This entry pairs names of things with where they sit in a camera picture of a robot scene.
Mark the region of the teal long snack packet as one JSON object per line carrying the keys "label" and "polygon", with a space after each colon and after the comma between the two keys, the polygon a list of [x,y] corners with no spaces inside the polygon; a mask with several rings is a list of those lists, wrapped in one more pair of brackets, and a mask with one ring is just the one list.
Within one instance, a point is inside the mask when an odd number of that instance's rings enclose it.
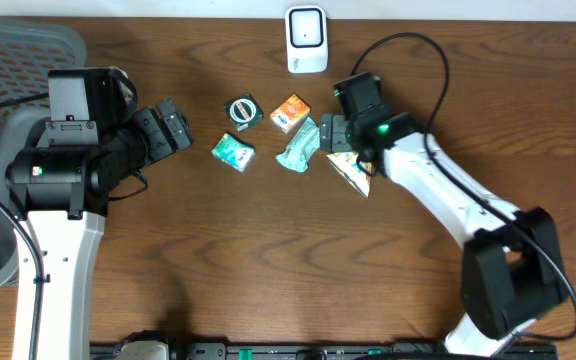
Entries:
{"label": "teal long snack packet", "polygon": [[303,173],[308,169],[312,155],[320,148],[320,130],[315,121],[308,117],[283,153],[276,156],[283,167]]}

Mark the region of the orange small snack box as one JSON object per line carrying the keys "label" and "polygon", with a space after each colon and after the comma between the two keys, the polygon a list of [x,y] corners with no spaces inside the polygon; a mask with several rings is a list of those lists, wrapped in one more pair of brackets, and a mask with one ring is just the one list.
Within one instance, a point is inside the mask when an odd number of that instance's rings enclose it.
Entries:
{"label": "orange small snack box", "polygon": [[283,133],[288,134],[306,119],[310,112],[311,107],[297,94],[292,94],[270,114],[270,119]]}

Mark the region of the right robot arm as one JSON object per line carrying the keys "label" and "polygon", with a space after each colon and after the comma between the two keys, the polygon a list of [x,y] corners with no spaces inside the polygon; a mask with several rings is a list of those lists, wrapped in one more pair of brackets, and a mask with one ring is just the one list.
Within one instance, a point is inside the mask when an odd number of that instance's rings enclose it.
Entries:
{"label": "right robot arm", "polygon": [[345,143],[419,200],[463,251],[465,315],[444,347],[495,356],[569,296],[553,218],[522,211],[464,172],[410,113],[386,103],[380,79],[364,72],[334,86]]}

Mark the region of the yellow snack chip bag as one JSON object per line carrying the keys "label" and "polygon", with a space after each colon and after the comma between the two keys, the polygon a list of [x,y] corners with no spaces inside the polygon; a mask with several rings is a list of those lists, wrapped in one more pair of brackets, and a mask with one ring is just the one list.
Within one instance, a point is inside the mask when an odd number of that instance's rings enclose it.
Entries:
{"label": "yellow snack chip bag", "polygon": [[357,163],[355,152],[337,152],[326,156],[334,169],[362,196],[368,198],[370,193],[371,177],[360,169],[364,166],[367,171],[372,170],[370,164]]}

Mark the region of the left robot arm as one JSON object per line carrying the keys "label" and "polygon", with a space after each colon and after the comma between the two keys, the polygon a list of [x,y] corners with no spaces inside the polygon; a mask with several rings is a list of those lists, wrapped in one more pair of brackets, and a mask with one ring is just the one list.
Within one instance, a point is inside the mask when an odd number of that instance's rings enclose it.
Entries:
{"label": "left robot arm", "polygon": [[116,67],[52,70],[50,116],[6,170],[19,258],[12,356],[87,359],[92,280],[112,191],[193,143],[171,99],[139,109]]}

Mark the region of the dark green round-label box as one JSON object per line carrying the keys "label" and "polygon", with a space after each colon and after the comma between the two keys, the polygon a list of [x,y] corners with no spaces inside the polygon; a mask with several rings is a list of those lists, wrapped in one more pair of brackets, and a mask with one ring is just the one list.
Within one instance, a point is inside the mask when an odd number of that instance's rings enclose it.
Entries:
{"label": "dark green round-label box", "polygon": [[224,106],[226,115],[237,131],[244,131],[262,122],[264,113],[250,93],[240,96]]}

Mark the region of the teal small snack packet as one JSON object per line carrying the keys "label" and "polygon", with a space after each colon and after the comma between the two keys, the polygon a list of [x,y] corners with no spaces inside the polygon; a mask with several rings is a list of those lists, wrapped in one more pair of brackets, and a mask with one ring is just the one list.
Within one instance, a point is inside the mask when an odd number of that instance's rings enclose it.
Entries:
{"label": "teal small snack packet", "polygon": [[254,147],[225,133],[211,151],[212,155],[239,172],[244,172],[256,154]]}

